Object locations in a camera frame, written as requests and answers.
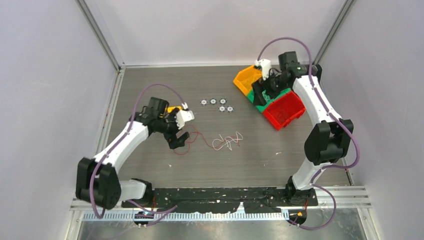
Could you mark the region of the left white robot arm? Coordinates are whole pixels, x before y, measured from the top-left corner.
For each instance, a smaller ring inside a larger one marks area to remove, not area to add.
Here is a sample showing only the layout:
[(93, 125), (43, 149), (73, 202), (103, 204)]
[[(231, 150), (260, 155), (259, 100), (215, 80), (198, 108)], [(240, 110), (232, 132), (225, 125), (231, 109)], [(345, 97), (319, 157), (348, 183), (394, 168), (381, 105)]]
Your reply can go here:
[(147, 106), (130, 116), (105, 149), (92, 158), (82, 158), (77, 165), (76, 198), (106, 210), (129, 200), (148, 207), (154, 199), (152, 184), (138, 178), (119, 180), (118, 173), (133, 151), (152, 134), (163, 134), (171, 150), (185, 146), (190, 135), (180, 131), (195, 115), (185, 102), (171, 111), (168, 108), (168, 101), (151, 97)]

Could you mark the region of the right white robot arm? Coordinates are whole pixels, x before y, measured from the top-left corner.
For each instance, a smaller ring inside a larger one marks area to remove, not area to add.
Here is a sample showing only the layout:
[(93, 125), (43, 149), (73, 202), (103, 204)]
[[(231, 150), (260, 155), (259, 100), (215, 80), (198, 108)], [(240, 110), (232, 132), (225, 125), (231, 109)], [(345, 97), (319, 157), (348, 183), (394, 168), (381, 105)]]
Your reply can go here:
[(313, 184), (328, 168), (347, 155), (354, 125), (343, 119), (332, 107), (321, 89), (322, 67), (301, 64), (295, 51), (279, 55), (280, 73), (274, 73), (271, 61), (259, 59), (254, 68), (261, 77), (252, 83), (253, 104), (266, 103), (263, 93), (275, 97), (283, 89), (290, 88), (302, 101), (308, 113), (312, 130), (304, 142), (305, 160), (285, 185), (283, 196), (291, 205), (299, 205), (312, 195)]

